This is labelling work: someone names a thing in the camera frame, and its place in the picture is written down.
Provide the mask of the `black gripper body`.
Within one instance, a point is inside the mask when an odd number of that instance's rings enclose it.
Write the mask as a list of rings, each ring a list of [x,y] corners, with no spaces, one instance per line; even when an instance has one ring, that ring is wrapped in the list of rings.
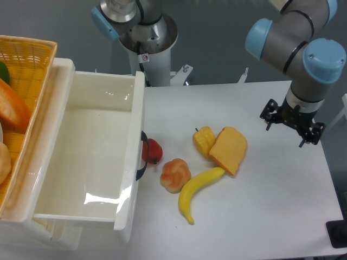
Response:
[[[285,99],[277,110],[278,122],[295,129],[299,133],[310,132],[316,112],[304,113],[300,109],[299,105],[292,108]]]

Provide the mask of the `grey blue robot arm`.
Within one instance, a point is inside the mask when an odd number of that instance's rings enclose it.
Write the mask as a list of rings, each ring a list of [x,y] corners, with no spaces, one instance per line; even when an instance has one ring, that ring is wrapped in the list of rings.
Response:
[[[317,144],[325,129],[314,116],[346,64],[346,51],[336,41],[315,38],[337,11],[336,1],[282,1],[281,19],[258,20],[245,40],[245,49],[291,78],[281,105],[270,100],[261,113],[268,126],[295,129],[303,143]],[[175,21],[163,13],[161,1],[101,1],[91,11],[99,31],[127,50],[133,73],[145,84],[179,86],[190,73],[187,66],[171,73],[171,48],[177,41]]]

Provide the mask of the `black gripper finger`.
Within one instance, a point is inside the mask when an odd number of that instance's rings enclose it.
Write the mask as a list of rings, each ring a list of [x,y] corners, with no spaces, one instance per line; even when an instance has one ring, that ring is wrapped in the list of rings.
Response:
[[[301,136],[302,141],[300,142],[299,147],[302,147],[304,144],[317,145],[324,129],[325,124],[322,122],[312,122],[309,126],[300,126],[299,135]]]
[[[265,105],[264,109],[262,110],[260,114],[260,118],[266,123],[266,131],[269,131],[270,127],[273,124],[279,123],[279,117],[277,114],[278,111],[278,103],[270,99],[267,104]]]

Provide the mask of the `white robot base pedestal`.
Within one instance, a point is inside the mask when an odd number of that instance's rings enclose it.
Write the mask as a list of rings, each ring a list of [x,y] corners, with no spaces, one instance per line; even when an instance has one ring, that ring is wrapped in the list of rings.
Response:
[[[167,14],[152,25],[135,25],[119,41],[128,53],[132,74],[141,71],[150,87],[187,85],[193,66],[185,64],[171,70],[171,49],[178,39],[175,21]]]

